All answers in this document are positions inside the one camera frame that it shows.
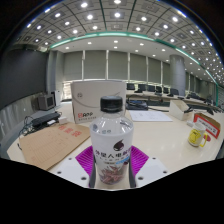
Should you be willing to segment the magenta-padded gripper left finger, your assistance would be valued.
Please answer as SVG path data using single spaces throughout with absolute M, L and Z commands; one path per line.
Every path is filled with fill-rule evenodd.
M 84 188 L 93 188 L 96 182 L 96 168 L 91 146 L 76 157 L 66 158 L 54 174 Z

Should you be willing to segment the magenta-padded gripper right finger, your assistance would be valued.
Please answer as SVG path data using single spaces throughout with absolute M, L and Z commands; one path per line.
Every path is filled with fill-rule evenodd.
M 135 146 L 131 147 L 129 184 L 140 188 L 169 174 L 167 168 L 156 157 L 149 157 Z

